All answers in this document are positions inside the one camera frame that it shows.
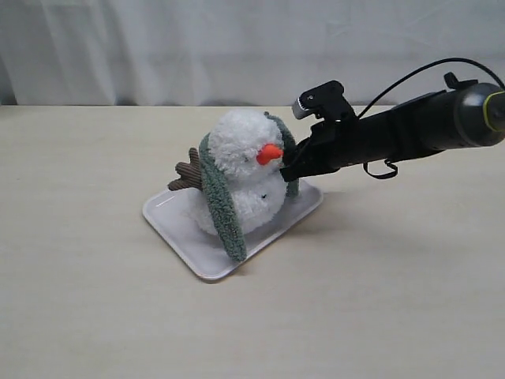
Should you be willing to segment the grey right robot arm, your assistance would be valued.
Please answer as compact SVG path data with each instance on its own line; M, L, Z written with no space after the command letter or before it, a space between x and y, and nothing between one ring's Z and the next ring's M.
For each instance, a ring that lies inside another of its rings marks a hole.
M332 174L354 165L365 170L383 161L393 178L397 163L460 148L496 145L504 139L504 91L497 85L464 81L389 110L360 118L331 81L304 92L293 106L295 118L318 118L311 134L285 152L285 181Z

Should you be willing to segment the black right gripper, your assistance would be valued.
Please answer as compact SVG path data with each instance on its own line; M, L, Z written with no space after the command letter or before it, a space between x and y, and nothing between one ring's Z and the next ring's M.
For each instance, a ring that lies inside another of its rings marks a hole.
M366 118L333 122L319 118L311 134L282 157L285 182L384 161L395 176L397 162L433 156L435 134L452 125L454 94L432 92Z

